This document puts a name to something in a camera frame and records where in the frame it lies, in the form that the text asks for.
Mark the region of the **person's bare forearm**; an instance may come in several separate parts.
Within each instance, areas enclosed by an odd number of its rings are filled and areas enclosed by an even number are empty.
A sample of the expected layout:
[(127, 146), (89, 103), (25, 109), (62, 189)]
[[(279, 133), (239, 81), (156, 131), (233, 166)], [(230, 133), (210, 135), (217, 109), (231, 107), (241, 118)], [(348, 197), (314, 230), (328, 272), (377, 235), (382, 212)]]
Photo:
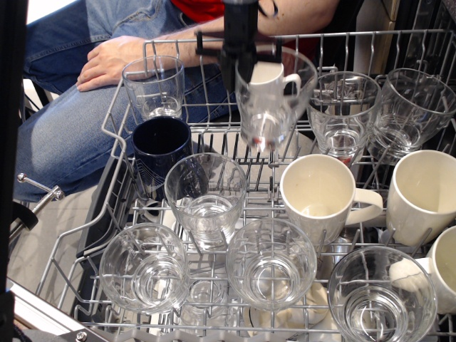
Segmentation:
[[(338, 1), (334, 0), (285, 0), (276, 1), (278, 14), (272, 19), (259, 17), (257, 28), (266, 36), (283, 36), (303, 33), (317, 33), (327, 27), (336, 12)], [(158, 36), (157, 43), (149, 48), (149, 53), (156, 52), (164, 56), (179, 57), (186, 67), (200, 64), (200, 56), (195, 52), (195, 46), (184, 42), (176, 46), (175, 40), (193, 39), (197, 31), (223, 31), (224, 19), (217, 19), (198, 24), (192, 28), (182, 29)]]

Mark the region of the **person's resting hand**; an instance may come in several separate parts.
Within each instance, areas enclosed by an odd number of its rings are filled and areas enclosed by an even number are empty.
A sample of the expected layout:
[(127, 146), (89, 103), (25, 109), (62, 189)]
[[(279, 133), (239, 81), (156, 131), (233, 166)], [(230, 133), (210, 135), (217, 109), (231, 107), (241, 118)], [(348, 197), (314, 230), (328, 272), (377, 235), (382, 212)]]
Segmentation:
[(76, 88), (86, 92), (118, 84), (124, 67), (143, 56), (144, 42), (143, 38), (120, 36), (96, 46), (87, 55)]

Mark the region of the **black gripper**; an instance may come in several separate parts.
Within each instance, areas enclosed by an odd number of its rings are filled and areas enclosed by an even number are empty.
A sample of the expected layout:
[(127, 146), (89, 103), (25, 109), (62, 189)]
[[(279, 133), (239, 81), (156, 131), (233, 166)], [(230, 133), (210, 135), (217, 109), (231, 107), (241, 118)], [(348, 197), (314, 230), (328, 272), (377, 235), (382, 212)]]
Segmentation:
[[(239, 59), (239, 78), (245, 83), (251, 81), (257, 61), (281, 62), (281, 40), (258, 32), (258, 15), (274, 19), (279, 13), (279, 8), (273, 4), (273, 11), (268, 13), (255, 0), (224, 1), (223, 4), (224, 29), (222, 31), (197, 31), (196, 53), (202, 56), (217, 57), (224, 87), (227, 91), (234, 91), (237, 59), (241, 58)], [(205, 36), (222, 39), (221, 49), (205, 48), (203, 46)], [(258, 57), (256, 55), (256, 43), (258, 42), (273, 43), (276, 46), (275, 54)]]

